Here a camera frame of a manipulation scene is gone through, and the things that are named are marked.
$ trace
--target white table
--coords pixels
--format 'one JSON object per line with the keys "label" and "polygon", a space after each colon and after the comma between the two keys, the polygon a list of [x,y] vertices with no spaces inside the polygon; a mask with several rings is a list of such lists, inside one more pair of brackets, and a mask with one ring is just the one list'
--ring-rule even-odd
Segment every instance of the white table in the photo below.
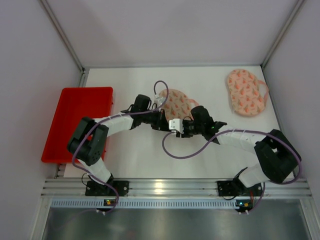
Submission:
{"label": "white table", "polygon": [[[259,66],[210,67],[136,67],[90,69],[86,87],[113,88],[112,114],[127,109],[138,94],[153,99],[153,85],[164,80],[169,88],[184,92],[209,111],[215,121],[248,130],[270,132],[279,129],[270,99],[266,109],[254,117],[243,117],[233,112],[226,78],[234,69],[246,69],[264,81]],[[165,87],[157,86],[157,91]],[[161,142],[166,132],[152,130],[149,125],[108,137],[104,162],[116,178],[233,178],[241,169],[253,166],[257,157],[243,150],[210,144],[201,154],[186,160],[176,160],[165,154]],[[206,140],[167,138],[167,149],[176,156],[186,156],[200,149]],[[82,171],[68,164],[65,177],[80,177]]]}

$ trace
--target white wall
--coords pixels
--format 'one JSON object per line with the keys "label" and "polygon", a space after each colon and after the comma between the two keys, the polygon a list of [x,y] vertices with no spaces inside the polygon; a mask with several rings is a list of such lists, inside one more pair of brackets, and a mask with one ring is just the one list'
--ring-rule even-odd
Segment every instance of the white wall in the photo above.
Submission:
{"label": "white wall", "polygon": [[0,233],[27,239],[44,179],[41,162],[61,90],[79,72],[36,0],[0,7]]}
{"label": "white wall", "polygon": [[265,73],[320,210],[320,1],[308,0]]}
{"label": "white wall", "polygon": [[296,0],[48,0],[85,67],[260,64]]}

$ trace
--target red plastic tray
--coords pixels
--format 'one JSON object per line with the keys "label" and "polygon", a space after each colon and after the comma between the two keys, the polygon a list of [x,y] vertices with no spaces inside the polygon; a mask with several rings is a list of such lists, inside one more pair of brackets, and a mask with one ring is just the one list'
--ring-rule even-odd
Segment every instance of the red plastic tray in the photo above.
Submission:
{"label": "red plastic tray", "polygon": [[81,118],[102,118],[110,115],[112,87],[64,88],[42,153],[44,163],[71,163],[67,144]]}

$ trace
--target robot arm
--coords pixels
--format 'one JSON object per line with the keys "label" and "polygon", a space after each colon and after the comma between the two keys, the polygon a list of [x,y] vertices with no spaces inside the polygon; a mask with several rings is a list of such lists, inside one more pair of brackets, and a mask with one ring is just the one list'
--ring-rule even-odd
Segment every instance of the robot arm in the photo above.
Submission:
{"label": "robot arm", "polygon": [[[145,112],[150,102],[149,97],[138,95],[130,110],[124,110],[122,113]],[[249,133],[250,131],[235,131],[234,128],[228,126],[225,122],[214,121],[203,106],[193,108],[191,114],[193,117],[192,120],[173,119],[170,120],[169,123],[166,120],[163,110],[139,115],[124,115],[122,117],[109,119],[93,131],[91,139],[87,139],[84,142],[76,158],[92,175],[105,183],[109,183],[113,180],[113,176],[107,170],[101,159],[107,137],[121,131],[132,130],[141,123],[145,123],[150,124],[154,130],[165,132],[173,131],[176,133],[176,136],[180,138],[202,135],[209,141],[213,136],[217,136],[217,138],[212,141],[213,143],[231,145],[256,154],[259,163],[255,166],[242,169],[233,180],[229,181],[228,186],[235,196],[247,193],[250,187],[265,181],[282,183],[298,165],[294,156],[292,156],[287,149],[268,136]],[[105,118],[91,119],[84,117],[68,143],[68,151],[73,154],[89,130],[97,122]],[[219,133],[223,131],[229,132],[219,135]],[[269,134],[281,139],[294,150],[281,131],[273,129]]]}

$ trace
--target black mounting base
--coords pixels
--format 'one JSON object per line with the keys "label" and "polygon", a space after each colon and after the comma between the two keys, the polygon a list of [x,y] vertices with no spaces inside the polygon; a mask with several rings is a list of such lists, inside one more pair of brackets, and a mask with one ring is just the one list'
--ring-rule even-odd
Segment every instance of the black mounting base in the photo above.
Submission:
{"label": "black mounting base", "polygon": [[[119,193],[120,197],[124,197],[129,192],[129,181],[117,181],[113,180],[110,185],[114,187],[117,192]],[[86,196],[116,196],[115,192],[112,191],[110,188],[108,188],[105,185],[99,184],[93,180],[88,181],[86,184],[85,189],[85,195]]]}
{"label": "black mounting base", "polygon": [[[238,190],[232,184],[233,180],[226,181],[217,181],[218,186],[218,194],[220,197],[234,197],[239,196]],[[261,183],[258,183],[252,187],[246,188],[245,191],[241,194],[241,196],[248,196],[253,194],[254,197],[260,197],[262,194],[262,186]]]}

